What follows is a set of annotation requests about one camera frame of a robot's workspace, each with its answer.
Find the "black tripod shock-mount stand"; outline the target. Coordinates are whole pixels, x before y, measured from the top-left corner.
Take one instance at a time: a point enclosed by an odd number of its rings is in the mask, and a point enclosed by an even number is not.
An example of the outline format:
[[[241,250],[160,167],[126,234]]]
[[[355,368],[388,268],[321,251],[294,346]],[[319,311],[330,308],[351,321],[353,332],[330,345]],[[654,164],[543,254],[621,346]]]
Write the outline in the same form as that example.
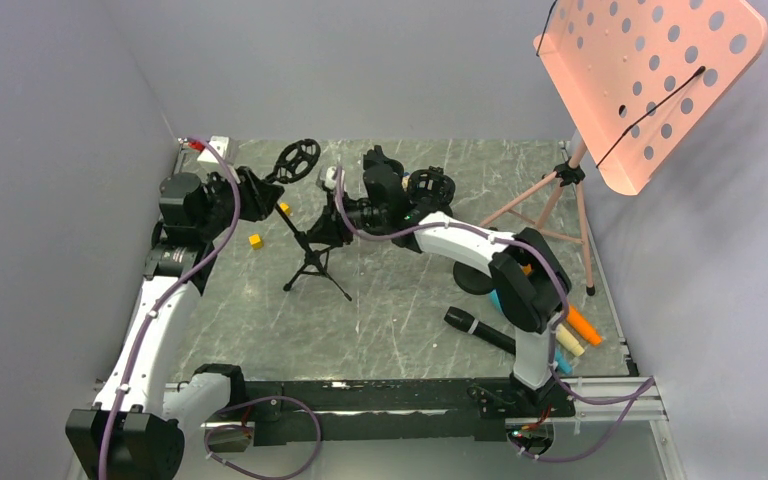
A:
[[[272,184],[292,184],[303,180],[311,173],[313,167],[318,163],[321,155],[320,144],[311,138],[297,140],[287,145],[279,154],[274,163],[273,170],[266,176],[265,182]],[[304,251],[302,265],[297,269],[291,279],[284,284],[283,290],[289,292],[295,282],[303,275],[313,277],[323,277],[330,280],[343,297],[351,302],[352,297],[339,285],[339,283],[328,273],[327,267],[330,260],[330,252],[334,250],[333,246],[325,249],[314,250],[311,242],[305,232],[300,231],[290,220],[289,214],[284,211],[279,202],[275,204],[275,210],[291,230],[294,240]]]

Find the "black shock-mount round stand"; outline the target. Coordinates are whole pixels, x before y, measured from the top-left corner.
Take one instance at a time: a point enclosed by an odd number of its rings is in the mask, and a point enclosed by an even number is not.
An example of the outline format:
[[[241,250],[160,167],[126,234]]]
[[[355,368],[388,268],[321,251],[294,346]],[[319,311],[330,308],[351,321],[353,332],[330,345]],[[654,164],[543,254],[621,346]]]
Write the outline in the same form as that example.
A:
[[[451,202],[456,192],[454,180],[442,167],[429,166],[413,171],[407,177],[406,193],[412,204],[435,207],[448,216],[453,215]]]

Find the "black round-base clip stand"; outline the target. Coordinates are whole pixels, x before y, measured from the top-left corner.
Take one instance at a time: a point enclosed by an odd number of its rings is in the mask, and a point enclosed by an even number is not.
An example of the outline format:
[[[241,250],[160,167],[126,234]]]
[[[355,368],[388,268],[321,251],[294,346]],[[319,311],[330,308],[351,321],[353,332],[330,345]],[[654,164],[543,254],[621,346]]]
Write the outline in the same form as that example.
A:
[[[455,262],[452,273],[455,284],[466,293],[481,296],[494,290],[491,277],[464,263]]]

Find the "black microphone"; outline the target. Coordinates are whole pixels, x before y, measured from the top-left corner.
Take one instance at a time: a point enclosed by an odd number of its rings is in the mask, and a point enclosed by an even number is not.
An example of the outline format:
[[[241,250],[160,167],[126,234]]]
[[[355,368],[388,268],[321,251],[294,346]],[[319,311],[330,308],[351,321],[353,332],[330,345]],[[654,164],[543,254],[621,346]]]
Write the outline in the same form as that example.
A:
[[[443,320],[446,324],[460,332],[475,336],[510,355],[516,354],[516,345],[513,337],[480,321],[472,314],[460,308],[449,307]]]

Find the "cream yellow microphone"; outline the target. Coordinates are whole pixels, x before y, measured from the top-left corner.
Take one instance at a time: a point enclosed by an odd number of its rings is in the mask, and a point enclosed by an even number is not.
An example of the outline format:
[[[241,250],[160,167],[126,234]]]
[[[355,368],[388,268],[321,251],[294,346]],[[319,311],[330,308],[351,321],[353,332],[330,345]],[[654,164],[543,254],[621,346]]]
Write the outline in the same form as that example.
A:
[[[580,343],[578,338],[565,326],[563,322],[559,322],[556,326],[556,341],[561,344],[563,348],[569,351],[574,357],[580,357],[584,354],[585,348]]]

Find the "orange microphone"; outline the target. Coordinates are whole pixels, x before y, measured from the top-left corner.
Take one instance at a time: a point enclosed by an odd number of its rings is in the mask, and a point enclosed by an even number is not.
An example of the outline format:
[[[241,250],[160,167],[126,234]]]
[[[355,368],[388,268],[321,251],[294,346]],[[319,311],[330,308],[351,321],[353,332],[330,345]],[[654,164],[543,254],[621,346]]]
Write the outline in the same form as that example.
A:
[[[570,326],[581,339],[590,345],[598,346],[602,343],[600,333],[574,306],[570,306],[569,315],[564,324],[567,328]]]

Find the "blue microphone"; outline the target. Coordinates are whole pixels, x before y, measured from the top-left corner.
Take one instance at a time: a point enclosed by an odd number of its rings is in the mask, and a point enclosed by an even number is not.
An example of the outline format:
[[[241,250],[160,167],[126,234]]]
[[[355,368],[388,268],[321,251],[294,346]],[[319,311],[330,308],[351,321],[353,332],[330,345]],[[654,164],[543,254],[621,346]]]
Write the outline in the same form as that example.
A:
[[[501,312],[502,311],[501,304],[500,304],[498,295],[497,295],[495,290],[493,290],[493,291],[491,291],[489,293],[489,298],[490,298],[490,301],[492,302],[492,304],[494,305],[494,307],[499,312]],[[561,349],[560,349],[560,347],[558,345],[555,346],[554,356],[555,356],[555,359],[554,359],[555,369],[558,372],[560,372],[561,374],[564,374],[564,375],[569,375],[569,374],[573,373],[573,369],[572,369],[571,365],[564,358],[564,355],[562,354]]]

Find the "black round-base tall stand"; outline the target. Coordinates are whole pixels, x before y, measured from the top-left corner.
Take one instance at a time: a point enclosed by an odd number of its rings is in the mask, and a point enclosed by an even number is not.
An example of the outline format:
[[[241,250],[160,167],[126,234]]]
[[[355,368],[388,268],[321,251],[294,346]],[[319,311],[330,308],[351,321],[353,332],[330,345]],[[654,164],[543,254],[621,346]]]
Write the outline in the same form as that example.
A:
[[[362,157],[362,167],[366,171],[375,166],[387,166],[390,168],[397,177],[402,178],[404,176],[403,164],[395,159],[389,158],[383,152],[381,145],[374,145],[372,149],[368,150]]]

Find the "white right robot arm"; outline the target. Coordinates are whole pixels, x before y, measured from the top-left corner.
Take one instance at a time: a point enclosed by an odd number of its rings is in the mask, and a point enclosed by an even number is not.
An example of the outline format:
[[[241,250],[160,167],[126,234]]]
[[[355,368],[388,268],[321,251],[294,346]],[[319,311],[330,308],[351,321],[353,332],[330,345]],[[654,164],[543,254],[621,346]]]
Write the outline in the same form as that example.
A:
[[[569,278],[543,236],[531,228],[519,233],[481,228],[423,204],[396,210],[368,198],[352,201],[344,177],[342,167],[331,166],[317,178],[329,197],[327,220],[339,233],[439,255],[491,280],[515,331],[513,405],[524,415],[538,414],[551,398],[547,385],[554,375],[557,327],[570,312]]]

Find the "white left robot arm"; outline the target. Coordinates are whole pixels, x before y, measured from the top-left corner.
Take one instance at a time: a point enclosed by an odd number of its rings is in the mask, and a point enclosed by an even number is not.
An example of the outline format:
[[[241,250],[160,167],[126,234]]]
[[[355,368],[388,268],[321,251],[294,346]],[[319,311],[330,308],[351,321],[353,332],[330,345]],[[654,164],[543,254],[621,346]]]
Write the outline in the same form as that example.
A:
[[[205,364],[167,388],[171,357],[207,286],[220,245],[237,221],[266,219],[284,192],[274,173],[238,167],[231,179],[178,173],[159,187],[160,219],[122,352],[88,408],[70,412],[65,433],[90,479],[171,479],[188,437],[214,413],[239,417],[247,406],[243,372]]]

